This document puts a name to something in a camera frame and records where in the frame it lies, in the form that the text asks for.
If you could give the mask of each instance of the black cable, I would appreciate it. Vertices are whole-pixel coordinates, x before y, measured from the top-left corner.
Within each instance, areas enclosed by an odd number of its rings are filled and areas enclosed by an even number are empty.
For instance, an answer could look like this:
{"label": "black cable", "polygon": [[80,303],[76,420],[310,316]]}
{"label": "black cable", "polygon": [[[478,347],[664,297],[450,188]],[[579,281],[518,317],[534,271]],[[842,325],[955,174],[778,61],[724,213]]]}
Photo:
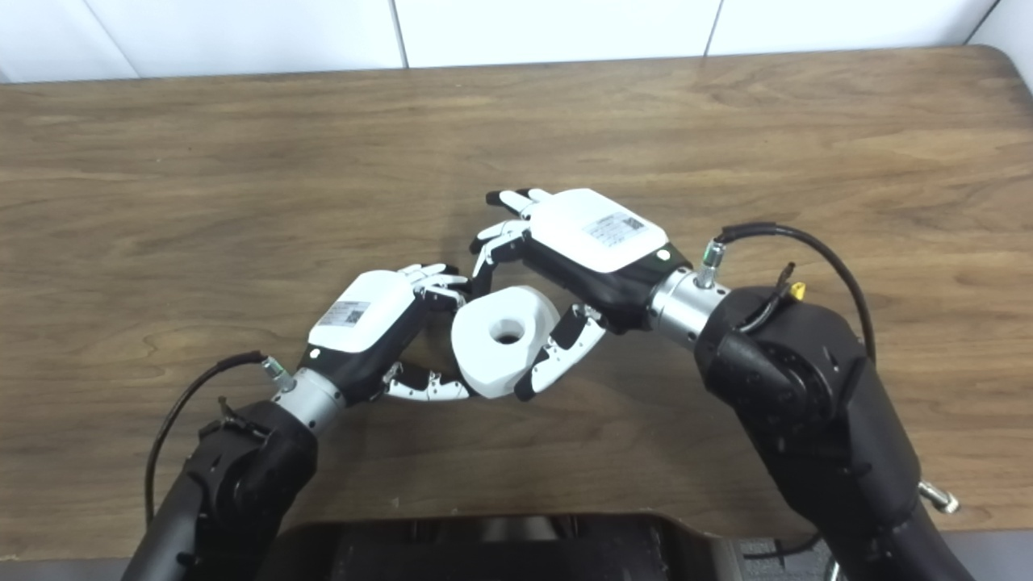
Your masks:
{"label": "black cable", "polygon": [[868,302],[865,300],[865,293],[862,292],[860,284],[857,283],[857,279],[853,277],[853,274],[850,272],[850,269],[846,267],[846,264],[836,255],[836,252],[833,252],[833,249],[825,246],[823,242],[802,230],[776,224],[774,222],[753,222],[725,226],[721,230],[721,234],[718,235],[714,241],[722,244],[730,244],[737,240],[753,238],[756,236],[784,236],[791,238],[810,246],[816,250],[818,254],[821,254],[826,262],[828,262],[828,264],[833,267],[833,270],[836,271],[836,274],[838,274],[840,279],[843,280],[843,283],[846,284],[847,289],[850,290],[850,296],[853,298],[854,306],[857,308],[857,316],[860,318],[860,333],[865,339],[865,349],[868,351],[868,359],[872,360],[872,363],[874,364],[875,328],[872,325],[872,313],[868,310]]}
{"label": "black cable", "polygon": [[240,367],[241,365],[261,363],[265,359],[260,351],[250,351],[234,355],[232,357],[227,357],[226,359],[213,365],[208,371],[201,373],[196,379],[193,380],[190,386],[187,387],[183,395],[180,396],[176,403],[173,404],[173,408],[168,410],[168,415],[165,416],[165,420],[161,423],[161,427],[158,428],[158,435],[154,438],[154,444],[151,446],[151,453],[147,457],[147,468],[144,471],[144,518],[148,525],[154,520],[154,471],[158,465],[158,454],[161,453],[161,446],[165,442],[165,438],[168,436],[169,430],[173,429],[173,424],[176,423],[176,419],[183,411],[183,407],[190,401],[193,394],[197,393],[209,379],[215,377],[219,373],[227,369],[232,369],[233,367]]}
{"label": "black cable", "polygon": [[763,307],[759,310],[759,313],[744,322],[735,330],[741,333],[751,333],[756,329],[759,329],[768,319],[771,318],[772,314],[775,313],[775,309],[778,308],[779,304],[785,299],[786,295],[789,294],[789,277],[792,276],[793,269],[796,268],[796,263],[789,263],[782,269],[782,274],[778,276],[778,281],[775,282],[775,290],[772,292],[772,296],[768,298],[764,302]]}
{"label": "black cable", "polygon": [[743,555],[743,558],[746,560],[780,559],[783,557],[787,557],[789,555],[799,555],[800,553],[806,553],[807,551],[810,551],[811,549],[816,547],[819,542],[821,542],[821,533],[815,532],[814,534],[809,537],[807,541],[795,547],[790,547],[788,549],[777,549],[775,551],[771,551],[768,553],[746,553]]}

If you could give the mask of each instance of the sticker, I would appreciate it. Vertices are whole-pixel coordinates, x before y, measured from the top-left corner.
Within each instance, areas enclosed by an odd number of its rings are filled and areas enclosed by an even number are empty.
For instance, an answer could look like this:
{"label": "sticker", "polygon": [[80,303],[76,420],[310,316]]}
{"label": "sticker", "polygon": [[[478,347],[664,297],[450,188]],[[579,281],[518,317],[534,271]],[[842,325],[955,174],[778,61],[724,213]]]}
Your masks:
{"label": "sticker", "polygon": [[613,248],[647,230],[645,223],[627,212],[614,212],[585,226],[585,232],[606,248]]}
{"label": "sticker", "polygon": [[331,306],[326,314],[319,319],[316,326],[325,325],[328,327],[354,327],[359,318],[366,314],[366,309],[370,308],[369,303],[358,301],[338,301]]}

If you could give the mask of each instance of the robotic arm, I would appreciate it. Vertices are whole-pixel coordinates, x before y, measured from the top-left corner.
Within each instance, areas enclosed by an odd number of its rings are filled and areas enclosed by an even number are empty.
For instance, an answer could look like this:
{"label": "robotic arm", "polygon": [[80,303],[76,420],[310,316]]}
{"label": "robotic arm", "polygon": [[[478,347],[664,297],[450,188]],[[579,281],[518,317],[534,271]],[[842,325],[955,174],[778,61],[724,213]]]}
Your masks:
{"label": "robotic arm", "polygon": [[[827,247],[786,226],[745,224],[712,241],[693,271],[663,230],[589,189],[493,192],[488,203],[521,219],[474,240],[474,293],[487,292],[499,263],[523,259],[584,302],[554,330],[519,396],[572,367],[601,338],[596,326],[655,331],[692,353],[708,391],[734,409],[783,497],[818,528],[851,581],[972,581],[919,498],[944,512],[957,502],[920,480],[875,370],[864,297]],[[791,271],[774,287],[716,282],[727,244],[769,235],[832,258],[862,310],[867,345],[842,316],[802,302],[802,288],[785,280]]]}
{"label": "robotic arm", "polygon": [[237,410],[222,401],[222,418],[200,430],[123,580],[253,579],[284,514],[315,473],[318,436],[345,407],[382,393],[428,400],[472,395],[460,379],[399,361],[429,313],[466,303],[468,281],[457,272],[413,265],[361,275],[312,328],[293,375],[257,353],[217,364],[207,376],[261,363],[279,390],[272,400]]}
{"label": "robotic arm", "polygon": [[[461,308],[468,292],[486,295],[497,266],[513,261],[581,301],[516,383],[518,397],[549,388],[607,331],[655,331],[692,354],[706,388],[734,409],[786,501],[815,524],[851,581],[972,581],[920,502],[925,496],[943,512],[957,508],[920,481],[875,370],[867,317],[862,345],[842,316],[802,301],[788,271],[770,287],[716,281],[734,240],[791,236],[834,257],[824,245],[785,226],[746,224],[715,238],[693,270],[662,228],[590,189],[507,190],[490,193],[488,203],[518,219],[477,235],[472,280],[444,265],[365,273],[312,329],[293,375],[258,354],[213,368],[262,363],[279,391],[238,410],[223,402],[222,418],[200,431],[150,522],[125,581],[253,578],[315,472],[318,435],[344,408],[381,394],[421,401],[476,395],[460,378],[399,358],[430,312]],[[866,314],[849,271],[831,262]]]}

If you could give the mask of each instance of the wood grain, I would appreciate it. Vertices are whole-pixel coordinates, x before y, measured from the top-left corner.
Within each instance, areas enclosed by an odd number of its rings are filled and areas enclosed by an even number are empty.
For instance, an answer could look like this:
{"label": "wood grain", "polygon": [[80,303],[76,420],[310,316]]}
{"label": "wood grain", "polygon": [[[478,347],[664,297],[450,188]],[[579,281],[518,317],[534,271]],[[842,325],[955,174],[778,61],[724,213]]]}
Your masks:
{"label": "wood grain", "polygon": [[[500,187],[590,186],[690,255],[777,219],[848,262],[948,529],[1033,526],[1033,102],[984,48],[0,88],[0,558],[125,556],[145,454],[183,387],[295,361],[358,273],[472,265]],[[737,245],[725,283],[816,255]],[[501,283],[531,282],[518,267]],[[447,320],[412,347],[447,361]],[[163,493],[225,394],[181,419]],[[514,400],[350,410],[290,522],[652,511],[711,534],[808,529],[686,354],[612,337]]]}

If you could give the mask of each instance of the screw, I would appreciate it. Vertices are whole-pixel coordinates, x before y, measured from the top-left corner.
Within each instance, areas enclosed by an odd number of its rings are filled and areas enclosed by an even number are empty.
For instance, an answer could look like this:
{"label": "screw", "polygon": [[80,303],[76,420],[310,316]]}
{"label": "screw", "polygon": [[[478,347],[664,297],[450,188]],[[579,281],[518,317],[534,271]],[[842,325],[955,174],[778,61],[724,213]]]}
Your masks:
{"label": "screw", "polygon": [[926,481],[918,483],[918,494],[929,500],[934,509],[945,515],[952,515],[962,508],[962,503],[953,494],[946,490],[940,490]]}

